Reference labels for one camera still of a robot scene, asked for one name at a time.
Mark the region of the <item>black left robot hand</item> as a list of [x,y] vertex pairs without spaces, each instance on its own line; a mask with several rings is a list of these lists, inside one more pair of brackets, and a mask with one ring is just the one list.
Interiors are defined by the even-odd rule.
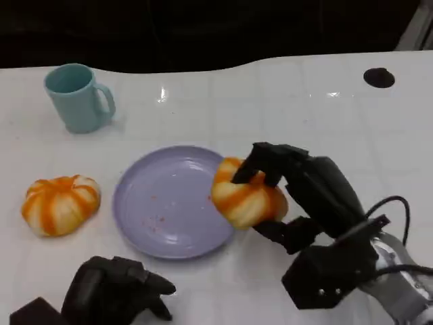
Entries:
[[175,292],[172,282],[138,261],[94,256],[77,270],[61,315],[69,324],[132,324],[148,309],[158,319],[171,321],[161,296]]

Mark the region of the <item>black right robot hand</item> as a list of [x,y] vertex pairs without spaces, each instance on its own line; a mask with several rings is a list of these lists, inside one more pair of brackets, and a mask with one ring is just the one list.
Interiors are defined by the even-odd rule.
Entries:
[[232,182],[252,183],[259,172],[265,174],[265,184],[271,188],[286,179],[288,194],[307,213],[289,223],[263,221],[254,226],[256,232],[282,245],[290,255],[312,245],[321,233],[337,239],[366,220],[356,192],[327,156],[311,156],[287,144],[257,142]]

